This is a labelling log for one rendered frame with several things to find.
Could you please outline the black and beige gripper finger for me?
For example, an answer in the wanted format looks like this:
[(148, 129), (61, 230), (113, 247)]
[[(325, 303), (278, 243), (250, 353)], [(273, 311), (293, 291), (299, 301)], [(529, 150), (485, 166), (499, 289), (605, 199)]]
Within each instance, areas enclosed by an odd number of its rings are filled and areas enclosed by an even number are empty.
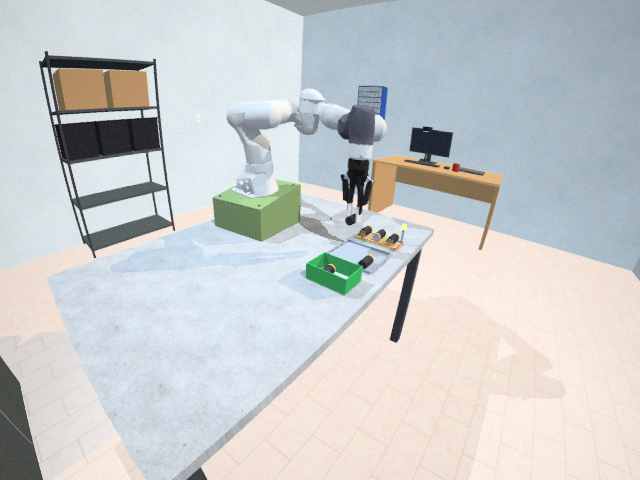
[(356, 185), (353, 184), (354, 175), (350, 175), (350, 182), (348, 183), (348, 176), (346, 174), (341, 175), (342, 179), (342, 191), (343, 191), (343, 200), (347, 202), (347, 214), (346, 217), (352, 215), (353, 209), (353, 198)]
[(368, 204), (371, 188), (375, 182), (374, 180), (370, 179), (368, 176), (366, 180), (367, 180), (366, 182), (367, 185), (365, 187), (365, 192), (364, 192), (364, 184), (360, 185), (360, 176), (356, 177), (356, 181), (357, 181), (357, 205), (356, 206), (357, 207), (356, 207), (355, 223), (361, 222), (362, 207)]

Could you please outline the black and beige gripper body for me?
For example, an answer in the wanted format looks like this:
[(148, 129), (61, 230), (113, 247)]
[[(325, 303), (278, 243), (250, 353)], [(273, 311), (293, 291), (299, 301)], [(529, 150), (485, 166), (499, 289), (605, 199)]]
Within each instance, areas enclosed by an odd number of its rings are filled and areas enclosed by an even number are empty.
[(369, 170), (369, 160), (355, 160), (348, 159), (348, 171), (347, 176), (350, 180), (350, 175), (354, 175), (353, 184), (357, 185), (356, 176), (360, 176), (360, 185), (364, 184), (367, 179)]

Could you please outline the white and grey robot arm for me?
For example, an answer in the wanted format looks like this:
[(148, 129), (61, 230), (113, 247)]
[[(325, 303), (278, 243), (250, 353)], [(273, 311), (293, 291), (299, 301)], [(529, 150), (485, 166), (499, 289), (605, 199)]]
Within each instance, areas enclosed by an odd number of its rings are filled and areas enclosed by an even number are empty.
[(312, 135), (321, 121), (325, 127), (337, 130), (343, 139), (349, 140), (346, 153), (351, 159), (372, 157), (373, 142), (380, 141), (387, 133), (384, 119), (375, 115), (371, 106), (353, 105), (350, 111), (338, 105), (323, 104), (323, 100), (318, 91), (305, 89), (300, 94), (298, 107), (288, 100), (270, 100), (240, 102), (228, 108), (227, 121), (241, 138), (246, 157), (245, 170), (236, 178), (233, 192), (255, 198), (278, 191), (270, 142), (258, 129), (295, 122), (293, 126), (299, 132)]

